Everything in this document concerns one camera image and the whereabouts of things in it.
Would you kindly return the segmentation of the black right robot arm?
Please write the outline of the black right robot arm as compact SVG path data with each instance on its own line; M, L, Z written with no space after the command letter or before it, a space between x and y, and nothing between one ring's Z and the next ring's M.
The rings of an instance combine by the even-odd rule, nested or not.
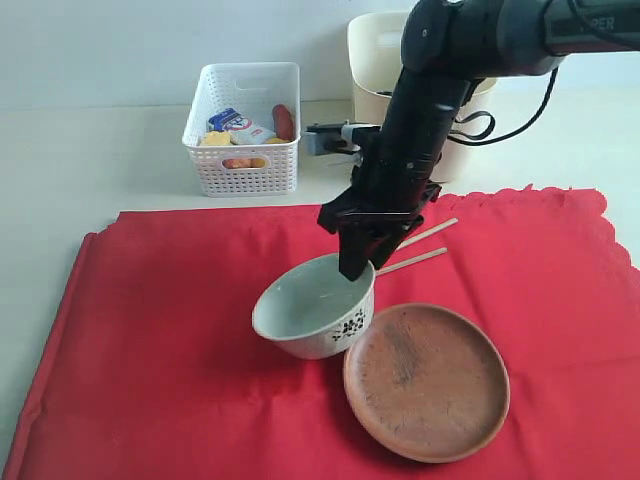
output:
M339 238L340 273L382 267L435 201L431 178L460 109L488 78L555 77L571 54L633 51L635 1L421 1L401 40L401 71L381 125L316 124L311 151L353 154L350 186L319 225Z

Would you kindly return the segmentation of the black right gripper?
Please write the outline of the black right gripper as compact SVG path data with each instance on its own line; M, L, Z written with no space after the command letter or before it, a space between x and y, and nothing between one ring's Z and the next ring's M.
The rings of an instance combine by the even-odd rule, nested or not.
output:
M420 212L440 190L431 174L443 136L381 129L343 129L340 136L357 148L361 164L351 185L321 207L318 224L332 234L339 232L339 271L357 280L369 263L380 270L424 223L418 219ZM388 232L380 240L372 227Z

